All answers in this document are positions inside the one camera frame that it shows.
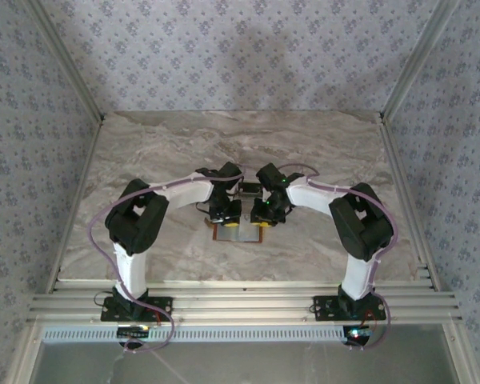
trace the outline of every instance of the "floral wallpaper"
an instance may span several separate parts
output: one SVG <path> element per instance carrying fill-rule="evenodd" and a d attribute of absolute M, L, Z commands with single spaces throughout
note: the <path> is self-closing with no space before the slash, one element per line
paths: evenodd
<path fill-rule="evenodd" d="M 392 127 L 480 364 L 480 0 L 461 2 Z"/>
<path fill-rule="evenodd" d="M 112 110 L 381 110 L 436 0 L 43 0 Z"/>
<path fill-rule="evenodd" d="M 45 289 L 94 127 L 19 2 L 0 2 L 0 382 Z"/>

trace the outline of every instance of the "white vent grille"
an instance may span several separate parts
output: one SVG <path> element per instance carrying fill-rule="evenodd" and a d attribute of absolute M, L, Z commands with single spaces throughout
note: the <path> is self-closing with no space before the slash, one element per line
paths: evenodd
<path fill-rule="evenodd" d="M 45 342 L 117 341 L 116 327 L 48 327 Z M 152 329 L 147 342 L 161 342 L 170 330 Z M 188 326 L 174 332 L 172 342 L 326 342 L 345 340 L 342 326 Z"/>

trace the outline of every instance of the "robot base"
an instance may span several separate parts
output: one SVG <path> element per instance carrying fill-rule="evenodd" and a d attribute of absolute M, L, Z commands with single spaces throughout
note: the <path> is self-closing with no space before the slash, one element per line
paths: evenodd
<path fill-rule="evenodd" d="M 102 322 L 169 322 L 169 319 L 164 315 L 155 313 L 152 310 L 139 306 L 133 302 L 127 303 L 125 298 L 119 294 L 115 294 L 112 297 L 105 298 L 102 308 Z M 162 308 L 165 312 L 172 314 L 173 310 L 173 298 L 170 297 L 155 297 L 145 295 L 139 298 L 140 301 Z"/>
<path fill-rule="evenodd" d="M 314 296 L 310 311 L 317 322 L 386 320 L 386 308 L 377 296 L 367 294 L 360 300 L 347 303 L 347 306 L 343 300 L 341 295 Z M 371 318 L 366 316 L 368 313 L 372 314 Z"/>

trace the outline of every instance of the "black mounting bracket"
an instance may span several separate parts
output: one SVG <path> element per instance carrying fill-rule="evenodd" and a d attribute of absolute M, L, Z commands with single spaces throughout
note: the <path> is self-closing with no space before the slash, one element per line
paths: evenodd
<path fill-rule="evenodd" d="M 173 298 L 170 297 L 157 297 L 147 296 L 142 299 L 142 302 L 162 308 L 165 312 L 172 314 L 173 311 Z M 124 305 L 118 302 L 114 297 L 105 298 L 102 308 L 102 322 L 169 322 L 163 314 L 158 314 L 153 310 L 141 307 L 144 310 L 136 314 L 135 318 L 132 313 L 129 312 Z"/>
<path fill-rule="evenodd" d="M 310 311 L 314 313 L 314 319 L 317 322 L 338 322 L 355 320 L 362 322 L 368 311 L 371 311 L 374 318 L 369 320 L 386 320 L 386 309 L 380 298 L 368 294 L 361 300 L 360 305 L 356 306 L 351 312 L 347 312 L 340 303 L 339 296 L 314 296 Z"/>

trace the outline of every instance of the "marble surface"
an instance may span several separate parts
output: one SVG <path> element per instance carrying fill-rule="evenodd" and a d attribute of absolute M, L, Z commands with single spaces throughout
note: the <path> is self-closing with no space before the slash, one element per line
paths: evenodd
<path fill-rule="evenodd" d="M 117 200 L 133 178 L 164 182 L 199 167 L 226 161 L 247 165 L 246 179 L 268 162 L 305 162 L 317 180 L 372 185 L 395 214 L 400 241 L 384 257 L 377 280 L 414 279 L 411 249 L 375 112 L 125 112 L 108 114 L 90 166 L 60 279 L 113 278 L 111 268 L 88 243 L 86 225 Z M 112 254 L 101 220 L 98 243 Z M 340 282 L 346 252 L 332 218 L 298 208 L 287 223 L 267 229 L 262 244 L 215 242 L 204 214 L 187 206 L 168 214 L 148 251 L 148 281 L 322 280 Z"/>

